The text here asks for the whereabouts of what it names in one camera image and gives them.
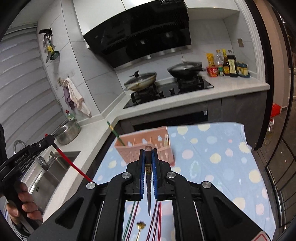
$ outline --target white countertop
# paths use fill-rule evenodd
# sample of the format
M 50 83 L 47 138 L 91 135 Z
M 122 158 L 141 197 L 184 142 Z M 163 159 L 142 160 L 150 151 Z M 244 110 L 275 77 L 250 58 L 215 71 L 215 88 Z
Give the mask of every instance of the white countertop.
M 214 88 L 163 98 L 126 109 L 123 109 L 123 107 L 129 101 L 130 96 L 124 96 L 105 119 L 82 126 L 79 135 L 68 145 L 61 146 L 58 143 L 57 144 L 64 152 L 80 151 L 80 154 L 75 159 L 74 164 L 81 171 L 86 173 L 107 137 L 111 133 L 111 130 L 106 123 L 107 120 L 112 126 L 115 126 L 119 120 L 134 116 L 211 99 L 269 90 L 269 85 L 267 83 L 261 82 L 252 77 L 203 77 L 210 84 L 214 85 Z M 74 170 L 74 168 L 69 168 L 54 192 L 53 197 L 43 214 L 44 221 L 76 193 L 82 179 L 83 177 Z

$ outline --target ceiling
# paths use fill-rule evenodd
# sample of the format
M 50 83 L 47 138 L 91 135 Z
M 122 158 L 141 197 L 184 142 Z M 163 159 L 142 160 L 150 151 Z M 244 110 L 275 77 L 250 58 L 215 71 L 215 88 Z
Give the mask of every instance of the ceiling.
M 9 28 L 36 23 L 54 0 L 31 0 L 14 19 Z

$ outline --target built-in appliance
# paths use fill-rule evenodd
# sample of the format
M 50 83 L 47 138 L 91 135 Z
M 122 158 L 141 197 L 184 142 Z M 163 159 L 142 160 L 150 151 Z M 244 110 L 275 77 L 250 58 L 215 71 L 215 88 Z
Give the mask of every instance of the built-in appliance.
M 124 106 L 125 108 L 136 106 L 138 104 L 147 103 L 174 95 L 184 94 L 192 91 L 214 88 L 209 82 L 204 80 L 202 76 L 196 75 L 190 79 L 176 79 L 177 81 L 164 85 L 152 86 L 131 94 L 131 99 Z
M 143 59 L 191 48 L 182 0 L 151 1 L 99 24 L 83 37 L 116 70 Z

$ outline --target red and white sticker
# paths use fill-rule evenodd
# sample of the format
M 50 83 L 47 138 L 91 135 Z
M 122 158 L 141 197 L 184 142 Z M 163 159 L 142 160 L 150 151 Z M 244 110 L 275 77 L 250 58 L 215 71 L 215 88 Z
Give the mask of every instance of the red and white sticker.
M 261 231 L 252 241 L 270 241 L 270 239 L 264 231 Z

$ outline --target gas stove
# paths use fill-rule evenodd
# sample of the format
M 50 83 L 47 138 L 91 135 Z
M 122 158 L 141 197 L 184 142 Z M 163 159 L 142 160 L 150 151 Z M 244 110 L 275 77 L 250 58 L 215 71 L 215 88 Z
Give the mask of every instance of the gas stove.
M 176 79 L 175 82 L 159 86 L 153 84 L 144 90 L 132 93 L 131 99 L 124 106 L 124 109 L 173 95 L 210 88 L 214 88 L 214 86 L 204 80 L 200 75 L 196 75 L 191 79 Z

